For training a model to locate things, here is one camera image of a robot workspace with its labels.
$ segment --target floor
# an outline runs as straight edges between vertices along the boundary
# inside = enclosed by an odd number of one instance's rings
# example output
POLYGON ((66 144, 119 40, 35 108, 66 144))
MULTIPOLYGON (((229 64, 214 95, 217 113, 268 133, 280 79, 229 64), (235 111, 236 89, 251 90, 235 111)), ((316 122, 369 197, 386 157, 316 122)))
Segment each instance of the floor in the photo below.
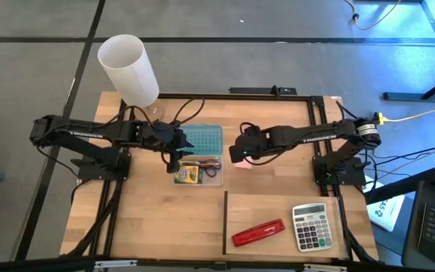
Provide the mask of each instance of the floor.
MULTIPOLYGON (((435 18, 435 1, 426 2, 435 18)), ((113 90, 97 61, 99 42, 91 45, 86 65, 81 59, 98 4, 99 0, 0 0, 0 37, 7 38, 0 42, 0 172, 6 174, 0 181, 0 261, 14 254, 45 163, 28 141, 31 121, 61 114, 70 90, 77 91, 71 117, 93 119, 100 93, 113 90), (77 67, 85 68, 81 82, 79 77, 74 81, 82 71, 77 67)), ((356 1, 363 25, 375 22, 391 6, 391 2, 356 1)), ((296 87, 303 95, 342 96, 359 116, 380 111, 398 119, 434 109, 435 104, 381 99, 385 91, 424 92, 435 86, 435 42, 430 43, 435 32, 422 6, 402 3, 365 32, 351 24, 350 17, 350 6, 342 0, 112 0, 103 7, 95 37, 129 33, 140 37, 339 38, 341 42, 336 43, 145 45, 161 92, 227 93, 229 87, 281 85, 296 87), (345 38, 388 43, 360 44, 345 38)), ((435 113, 387 124, 380 133, 383 144, 377 156, 435 147, 435 113)), ((66 162, 73 157, 66 151, 59 155, 66 162)), ((391 170, 402 163, 380 169, 391 170)), ((400 172, 413 175, 434 166, 435 156, 430 156, 400 172)), ((388 175, 381 181, 402 177, 388 175)), ((74 186, 75 178, 56 166, 28 258, 58 255, 74 186)), ((400 263, 386 249, 379 250, 383 260, 400 263)))

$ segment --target teal pegboard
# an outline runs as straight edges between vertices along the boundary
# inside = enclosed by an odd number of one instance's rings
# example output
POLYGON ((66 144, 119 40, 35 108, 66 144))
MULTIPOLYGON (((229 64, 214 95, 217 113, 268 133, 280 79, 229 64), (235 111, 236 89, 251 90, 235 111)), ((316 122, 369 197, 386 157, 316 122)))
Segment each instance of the teal pegboard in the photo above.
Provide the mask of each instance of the teal pegboard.
POLYGON ((221 155, 223 153, 223 127, 220 125, 183 125, 187 141, 194 147, 185 151, 194 155, 221 155))

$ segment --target calculator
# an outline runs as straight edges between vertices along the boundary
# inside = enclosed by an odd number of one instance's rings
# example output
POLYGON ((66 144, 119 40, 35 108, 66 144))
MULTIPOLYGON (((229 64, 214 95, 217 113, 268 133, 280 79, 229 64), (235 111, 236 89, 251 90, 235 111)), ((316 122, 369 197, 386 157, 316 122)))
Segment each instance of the calculator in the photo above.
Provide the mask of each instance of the calculator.
POLYGON ((301 252, 330 249, 333 246, 325 203, 311 203, 293 207, 292 220, 295 225, 298 249, 301 252))

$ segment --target wooden board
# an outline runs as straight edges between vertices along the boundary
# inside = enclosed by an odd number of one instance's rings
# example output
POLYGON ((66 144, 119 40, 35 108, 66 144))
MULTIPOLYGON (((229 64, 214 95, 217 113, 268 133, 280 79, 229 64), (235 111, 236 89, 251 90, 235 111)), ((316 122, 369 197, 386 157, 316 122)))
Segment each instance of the wooden board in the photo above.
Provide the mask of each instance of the wooden board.
POLYGON ((271 196, 230 193, 227 197, 227 255, 286 256, 290 261, 303 257, 345 258, 347 256, 338 201, 322 196, 271 196), (316 252, 298 250, 292 208, 308 203, 325 203, 333 247, 316 252), (285 230, 266 239, 235 247, 231 237, 243 230, 275 219, 282 219, 285 230))
MULTIPOLYGON (((162 100, 165 105, 165 121, 171 121, 182 99, 162 100)), ((95 120, 104 122, 119 110, 120 96, 116 92, 104 92, 100 98, 95 120)), ((179 119, 191 116, 199 107, 192 102, 179 119)), ((332 119, 340 119, 340 113, 327 113, 332 119)), ((305 102, 256 101, 256 100, 207 100, 202 112, 189 124, 222 125, 224 129, 224 185, 220 187, 177 187, 165 172, 160 155, 148 150, 132 150, 131 173, 125 182, 111 256, 118 258, 160 258, 177 260, 240 260, 240 261, 287 261, 274 257, 230 257, 222 255, 223 195, 270 194, 283 196, 319 196, 313 182, 310 158, 312 144, 304 144, 283 154, 268 165, 252 170, 235 168, 230 161, 228 148, 239 134, 241 122, 253 122, 262 128, 274 125, 308 126, 309 118, 305 102)), ((68 252, 85 235, 97 213, 102 182, 91 182, 76 192, 61 252, 68 252)), ((349 227, 359 230, 356 238, 373 241, 372 229, 366 213, 363 196, 350 192, 346 206, 352 211, 349 227)), ((101 252, 106 234, 101 232, 101 252)), ((376 256, 375 244, 363 244, 369 254, 376 256)), ((329 261, 313 258, 309 261, 329 261)))

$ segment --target table leg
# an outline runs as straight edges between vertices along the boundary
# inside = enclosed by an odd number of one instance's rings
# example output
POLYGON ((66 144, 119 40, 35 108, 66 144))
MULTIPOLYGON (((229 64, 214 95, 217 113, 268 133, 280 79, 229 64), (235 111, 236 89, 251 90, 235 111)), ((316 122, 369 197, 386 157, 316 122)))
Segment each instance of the table leg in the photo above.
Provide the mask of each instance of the table leg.
POLYGON ((435 86, 425 94, 384 92, 385 100, 435 102, 435 86))

